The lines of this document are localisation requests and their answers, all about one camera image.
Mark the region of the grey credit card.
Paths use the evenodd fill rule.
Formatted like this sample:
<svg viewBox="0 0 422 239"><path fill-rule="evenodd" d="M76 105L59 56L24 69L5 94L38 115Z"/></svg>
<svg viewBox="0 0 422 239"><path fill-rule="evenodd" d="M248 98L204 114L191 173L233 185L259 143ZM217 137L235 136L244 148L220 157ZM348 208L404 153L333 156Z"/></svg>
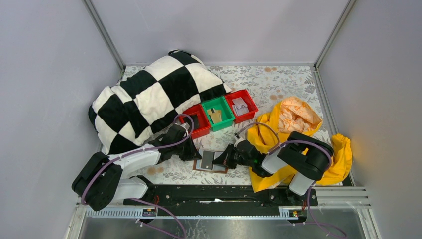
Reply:
<svg viewBox="0 0 422 239"><path fill-rule="evenodd" d="M200 169L212 170L215 152L204 150L201 159Z"/></svg>

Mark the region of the brown leather card holder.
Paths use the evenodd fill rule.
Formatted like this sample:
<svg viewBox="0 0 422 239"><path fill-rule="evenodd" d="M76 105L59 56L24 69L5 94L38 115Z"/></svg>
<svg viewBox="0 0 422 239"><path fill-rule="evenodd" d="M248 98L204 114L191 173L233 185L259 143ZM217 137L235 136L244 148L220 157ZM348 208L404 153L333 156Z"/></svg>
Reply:
<svg viewBox="0 0 422 239"><path fill-rule="evenodd" d="M217 159L222 155L222 151L209 151L200 149L199 154L202 158L194 160L193 170L220 174L226 174L228 172L226 167L213 163L214 159Z"/></svg>

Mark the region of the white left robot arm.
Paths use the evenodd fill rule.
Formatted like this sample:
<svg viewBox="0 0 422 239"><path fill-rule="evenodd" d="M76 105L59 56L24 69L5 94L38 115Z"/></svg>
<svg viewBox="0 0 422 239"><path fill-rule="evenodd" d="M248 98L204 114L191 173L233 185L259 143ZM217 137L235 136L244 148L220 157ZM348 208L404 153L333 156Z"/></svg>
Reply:
<svg viewBox="0 0 422 239"><path fill-rule="evenodd" d="M71 188L93 210L100 211L111 202L141 199L152 186L139 169L160 164L177 156L181 161L199 159L187 123L173 124L166 133L140 148L115 155L94 153L73 181Z"/></svg>

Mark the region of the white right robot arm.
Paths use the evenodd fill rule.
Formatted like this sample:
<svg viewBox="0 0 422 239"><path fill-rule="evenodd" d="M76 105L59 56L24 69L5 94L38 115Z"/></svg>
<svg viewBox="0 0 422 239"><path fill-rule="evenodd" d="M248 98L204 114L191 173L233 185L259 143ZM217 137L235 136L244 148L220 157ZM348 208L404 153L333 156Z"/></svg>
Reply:
<svg viewBox="0 0 422 239"><path fill-rule="evenodd" d="M261 153L248 140L237 136L235 144L230 144L213 164L235 169L238 165L248 166L260 179L274 176L288 167L296 172L289 190L298 196L306 193L332 165L334 149L317 139L299 132L289 134L287 141L279 143L268 153Z"/></svg>

